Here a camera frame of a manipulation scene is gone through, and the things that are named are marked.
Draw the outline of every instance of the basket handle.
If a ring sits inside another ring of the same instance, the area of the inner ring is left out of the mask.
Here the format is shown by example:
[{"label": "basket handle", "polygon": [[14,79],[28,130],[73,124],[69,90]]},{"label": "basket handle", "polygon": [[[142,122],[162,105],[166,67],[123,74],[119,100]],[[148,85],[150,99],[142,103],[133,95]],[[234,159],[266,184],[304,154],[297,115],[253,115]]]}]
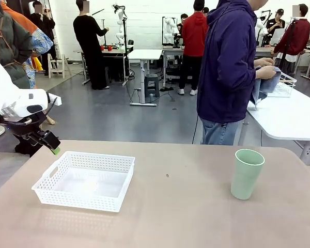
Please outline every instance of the basket handle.
[{"label": "basket handle", "polygon": [[44,177],[53,177],[53,175],[57,172],[55,172],[52,176],[51,173],[56,169],[58,168],[58,162],[55,161],[43,174],[42,174],[42,178]]}]

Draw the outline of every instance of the light green cup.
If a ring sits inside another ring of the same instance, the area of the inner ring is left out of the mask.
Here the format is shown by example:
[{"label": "light green cup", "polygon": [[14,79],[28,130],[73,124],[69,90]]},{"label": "light green cup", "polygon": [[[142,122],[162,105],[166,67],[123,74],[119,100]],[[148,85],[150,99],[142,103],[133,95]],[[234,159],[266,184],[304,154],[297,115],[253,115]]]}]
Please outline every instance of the light green cup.
[{"label": "light green cup", "polygon": [[231,194],[240,200],[248,200],[265,163],[257,151],[241,149],[236,152],[236,171],[231,184]]}]

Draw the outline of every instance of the purple jacket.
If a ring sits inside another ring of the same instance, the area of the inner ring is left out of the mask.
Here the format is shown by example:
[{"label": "purple jacket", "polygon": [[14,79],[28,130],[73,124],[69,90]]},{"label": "purple jacket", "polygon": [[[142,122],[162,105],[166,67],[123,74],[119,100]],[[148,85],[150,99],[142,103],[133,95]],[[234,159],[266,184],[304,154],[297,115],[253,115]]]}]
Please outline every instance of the purple jacket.
[{"label": "purple jacket", "polygon": [[255,82],[256,15],[246,0],[220,0],[207,21],[197,112],[218,123],[242,120]]}]

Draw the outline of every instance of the red jacket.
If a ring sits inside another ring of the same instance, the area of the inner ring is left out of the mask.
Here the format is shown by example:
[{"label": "red jacket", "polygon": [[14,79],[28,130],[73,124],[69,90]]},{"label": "red jacket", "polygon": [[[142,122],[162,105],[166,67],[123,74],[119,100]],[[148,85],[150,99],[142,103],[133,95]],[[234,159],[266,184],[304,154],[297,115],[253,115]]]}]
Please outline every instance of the red jacket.
[{"label": "red jacket", "polygon": [[195,12],[185,20],[182,28],[182,38],[185,43],[184,55],[203,56],[207,30],[207,18],[201,12]]},{"label": "red jacket", "polygon": [[[290,36],[290,32],[291,32],[291,25],[289,25],[283,37],[281,38],[280,42],[274,48],[274,53],[284,52],[286,43],[288,42]],[[309,37],[310,37],[310,22],[308,22],[307,19],[297,20],[295,28],[293,30],[290,45],[287,50],[287,54],[298,55],[300,52],[302,52],[309,41]]]}]

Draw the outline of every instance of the chair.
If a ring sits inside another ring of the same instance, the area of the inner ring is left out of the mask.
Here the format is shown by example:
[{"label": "chair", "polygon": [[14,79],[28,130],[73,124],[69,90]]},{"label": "chair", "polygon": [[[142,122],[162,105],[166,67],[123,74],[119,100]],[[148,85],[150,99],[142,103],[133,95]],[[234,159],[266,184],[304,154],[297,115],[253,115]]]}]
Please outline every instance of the chair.
[{"label": "chair", "polygon": [[[150,82],[154,82],[154,86],[149,86]],[[156,97],[160,97],[159,76],[157,74],[146,75],[144,83],[145,83],[145,97],[149,97],[149,94],[155,94]]]},{"label": "chair", "polygon": [[[58,68],[58,64],[62,64],[62,69]],[[53,59],[51,54],[48,54],[48,76],[51,78],[52,73],[62,73],[62,77],[66,78],[66,68],[67,66],[70,76],[72,76],[70,67],[68,65],[67,59],[64,54],[62,54],[61,59]]]}]

